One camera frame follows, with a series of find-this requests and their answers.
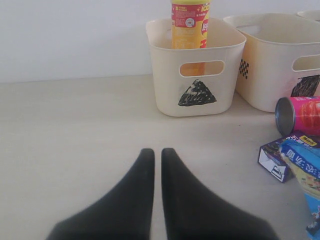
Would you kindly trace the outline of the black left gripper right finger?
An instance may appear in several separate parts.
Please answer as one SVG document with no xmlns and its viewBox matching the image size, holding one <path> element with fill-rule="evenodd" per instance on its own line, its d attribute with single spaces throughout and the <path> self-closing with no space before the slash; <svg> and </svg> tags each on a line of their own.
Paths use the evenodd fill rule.
<svg viewBox="0 0 320 240">
<path fill-rule="evenodd" d="M 201 183 L 173 148 L 161 152 L 161 188 L 169 240 L 270 240 L 268 223 Z"/>
</svg>

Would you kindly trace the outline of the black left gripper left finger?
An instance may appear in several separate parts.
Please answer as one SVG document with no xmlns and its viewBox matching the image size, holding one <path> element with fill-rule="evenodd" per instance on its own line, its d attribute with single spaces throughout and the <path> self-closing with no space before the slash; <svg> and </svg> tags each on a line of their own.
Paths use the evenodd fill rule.
<svg viewBox="0 0 320 240">
<path fill-rule="evenodd" d="M 143 148 L 125 176 L 101 199 L 58 222 L 49 240 L 148 240 L 155 189 L 155 153 Z"/>
</svg>

